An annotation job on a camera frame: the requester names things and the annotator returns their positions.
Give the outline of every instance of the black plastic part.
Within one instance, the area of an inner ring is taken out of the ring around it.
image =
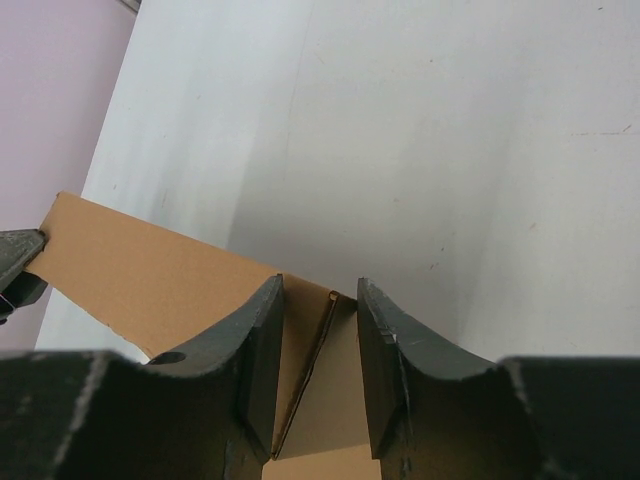
[[[448,342],[370,280],[358,330],[382,478],[640,478],[640,360],[510,358]]]
[[[35,303],[46,290],[46,282],[23,271],[44,245],[38,230],[0,232],[0,324],[16,309]]]
[[[282,289],[272,277],[229,317],[145,366],[109,352],[0,361],[0,478],[261,478]]]

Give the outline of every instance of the white tabletop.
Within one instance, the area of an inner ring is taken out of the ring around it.
[[[143,2],[84,196],[347,294],[369,276],[489,359],[639,353],[638,18]],[[58,293],[37,346],[140,357]]]

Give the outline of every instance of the pink wall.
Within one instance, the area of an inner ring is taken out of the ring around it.
[[[117,0],[0,2],[0,230],[81,191],[134,21]],[[47,299],[0,326],[0,349],[33,348]]]

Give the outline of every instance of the cardboard edge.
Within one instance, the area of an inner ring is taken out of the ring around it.
[[[298,411],[298,407],[300,406],[302,397],[304,396],[304,392],[307,388],[307,385],[309,384],[309,381],[311,380],[311,376],[313,375],[313,367],[327,338],[327,334],[329,333],[329,329],[331,328],[331,323],[336,312],[336,307],[341,298],[342,295],[336,291],[331,291],[329,293],[329,296],[327,297],[325,311],[322,315],[322,320],[320,321],[320,328],[318,329],[316,339],[314,340],[313,348],[311,349],[311,352],[305,361],[305,366],[302,370],[303,374],[300,376],[300,379],[297,382],[298,385],[295,388],[294,396],[287,406],[283,428],[274,439],[275,441],[273,443],[273,449],[271,452],[271,458],[273,460],[277,460],[280,456],[280,453],[282,452],[282,447],[287,440],[289,429],[293,424],[293,420],[295,418],[296,412]]]

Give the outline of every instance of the brown cardboard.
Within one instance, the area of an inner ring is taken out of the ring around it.
[[[67,193],[42,229],[47,247],[28,270],[150,356],[221,320],[278,273]],[[266,479],[380,478],[355,302],[288,274],[273,448],[280,460]]]

